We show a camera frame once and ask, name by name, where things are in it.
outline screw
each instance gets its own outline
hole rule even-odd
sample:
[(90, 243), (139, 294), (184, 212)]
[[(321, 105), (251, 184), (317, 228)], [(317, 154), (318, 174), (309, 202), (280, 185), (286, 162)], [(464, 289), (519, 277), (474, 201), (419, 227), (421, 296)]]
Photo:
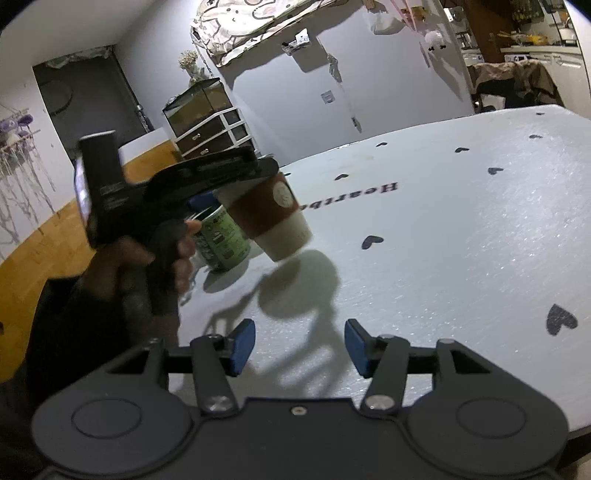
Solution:
[(389, 410), (396, 405), (396, 402), (387, 395), (372, 395), (365, 399), (365, 404), (371, 410)]
[(306, 407), (293, 407), (291, 409), (291, 414), (295, 415), (296, 417), (301, 417), (302, 415), (306, 415), (308, 413), (308, 409)]
[(205, 402), (205, 408), (212, 412), (230, 410), (233, 406), (234, 402), (225, 395), (210, 397)]

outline dark doorway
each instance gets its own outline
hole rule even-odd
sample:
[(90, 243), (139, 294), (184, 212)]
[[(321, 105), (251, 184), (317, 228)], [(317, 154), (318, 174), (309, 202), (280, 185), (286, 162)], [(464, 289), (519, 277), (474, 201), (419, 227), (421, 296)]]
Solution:
[(78, 139), (116, 130), (119, 146), (146, 133), (133, 93), (114, 56), (73, 61), (60, 69), (33, 67), (43, 101), (71, 160)]

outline glass terrarium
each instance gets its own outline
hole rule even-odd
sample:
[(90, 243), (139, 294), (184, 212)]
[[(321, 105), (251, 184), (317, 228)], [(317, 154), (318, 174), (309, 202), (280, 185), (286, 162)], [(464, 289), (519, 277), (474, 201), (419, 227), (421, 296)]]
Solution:
[(195, 83), (170, 100), (162, 111), (175, 135), (180, 137), (211, 114), (231, 107), (222, 82), (212, 78)]

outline ceiling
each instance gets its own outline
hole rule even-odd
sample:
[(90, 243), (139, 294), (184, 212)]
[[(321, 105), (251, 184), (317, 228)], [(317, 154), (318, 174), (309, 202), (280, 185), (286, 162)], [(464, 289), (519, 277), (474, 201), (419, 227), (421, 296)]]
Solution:
[(116, 44), (154, 0), (37, 0), (0, 36), (0, 70)]

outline paper coffee cup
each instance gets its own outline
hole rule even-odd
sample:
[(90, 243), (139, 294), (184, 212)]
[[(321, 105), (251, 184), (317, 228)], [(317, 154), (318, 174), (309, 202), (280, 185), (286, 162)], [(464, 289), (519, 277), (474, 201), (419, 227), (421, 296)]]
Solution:
[(312, 237), (282, 172), (232, 183), (214, 193), (240, 228), (275, 262), (296, 253)]

